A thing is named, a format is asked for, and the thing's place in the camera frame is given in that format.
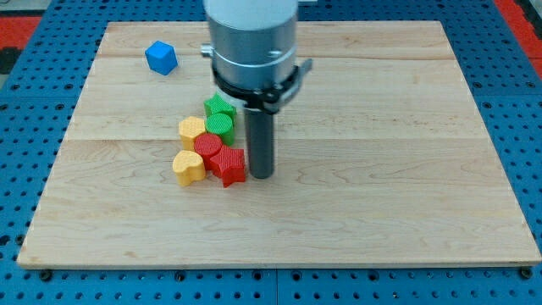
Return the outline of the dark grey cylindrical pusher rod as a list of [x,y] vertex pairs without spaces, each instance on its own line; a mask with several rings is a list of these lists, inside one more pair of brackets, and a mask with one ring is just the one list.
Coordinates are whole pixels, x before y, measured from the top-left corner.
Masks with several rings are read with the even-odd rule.
[[274,116],[261,111],[244,111],[249,172],[267,179],[274,172]]

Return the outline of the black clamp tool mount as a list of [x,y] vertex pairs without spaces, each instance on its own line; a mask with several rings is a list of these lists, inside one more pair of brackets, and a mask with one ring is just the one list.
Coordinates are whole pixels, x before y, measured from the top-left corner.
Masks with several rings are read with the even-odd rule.
[[269,87],[244,89],[230,84],[223,78],[214,64],[211,65],[217,94],[235,108],[245,108],[265,114],[276,114],[291,102],[301,90],[304,76],[312,70],[313,60],[306,59],[295,65],[291,74],[282,82]]

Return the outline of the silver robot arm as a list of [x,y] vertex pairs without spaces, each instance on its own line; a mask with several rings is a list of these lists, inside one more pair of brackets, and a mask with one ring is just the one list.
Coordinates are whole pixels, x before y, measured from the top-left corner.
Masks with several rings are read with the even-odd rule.
[[250,175],[274,173],[274,115],[295,98],[312,60],[296,63],[296,0],[204,0],[218,95],[244,113]]

